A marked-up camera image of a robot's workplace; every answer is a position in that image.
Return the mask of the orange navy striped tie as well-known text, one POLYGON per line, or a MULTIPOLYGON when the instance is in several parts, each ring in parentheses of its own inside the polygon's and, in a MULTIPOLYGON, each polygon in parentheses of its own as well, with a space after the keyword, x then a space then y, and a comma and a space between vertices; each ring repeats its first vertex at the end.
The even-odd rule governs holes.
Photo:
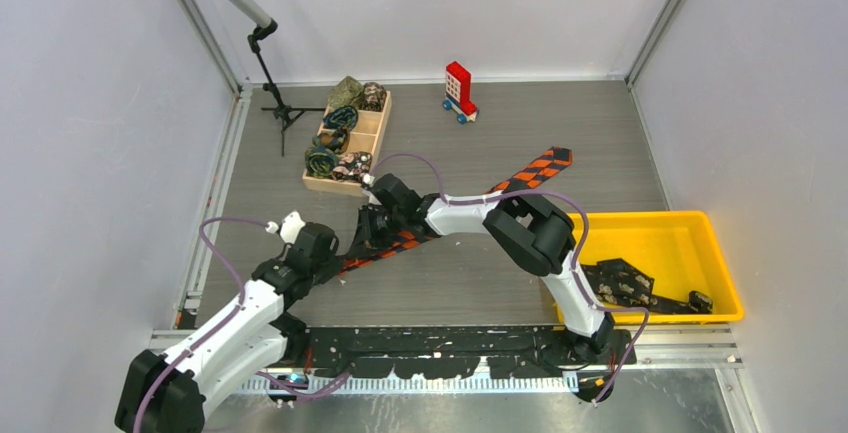
MULTIPOLYGON (((544 197, 539 187, 572 164, 572 152, 552 146, 523 169, 477 196, 432 193, 426 223, 431 239, 460 233, 489 234, 510 258, 536 276, 562 271, 565 254, 577 246, 574 222, 544 197)), ((365 268, 426 242, 402 233, 387 251, 355 252, 354 240, 341 256, 341 273, 365 268)))

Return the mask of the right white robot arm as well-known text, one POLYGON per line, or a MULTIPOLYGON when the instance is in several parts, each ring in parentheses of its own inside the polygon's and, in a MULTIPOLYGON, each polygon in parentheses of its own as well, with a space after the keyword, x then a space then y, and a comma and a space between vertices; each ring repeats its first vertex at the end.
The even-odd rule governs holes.
POLYGON ((614 319, 594 296, 578 254, 585 240, 570 217, 537 189, 478 196, 420 195, 393 174, 363 187, 369 201, 358 213, 344 256, 348 269, 363 267, 415 245, 453 234, 487 234, 523 271, 539 277, 563 312, 574 356, 596 363, 611 348, 614 319))

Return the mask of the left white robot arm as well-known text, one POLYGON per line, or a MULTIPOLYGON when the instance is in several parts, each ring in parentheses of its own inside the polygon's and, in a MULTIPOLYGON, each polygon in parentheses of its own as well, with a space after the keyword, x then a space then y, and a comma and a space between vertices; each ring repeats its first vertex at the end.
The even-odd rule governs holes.
POLYGON ((298 365, 310 349, 306 324, 290 306, 342 269, 334 230, 291 213, 268 232, 283 252, 260 263, 209 321, 162 353, 130 363, 115 416, 124 432, 199 432, 245 381, 279 363, 298 365))

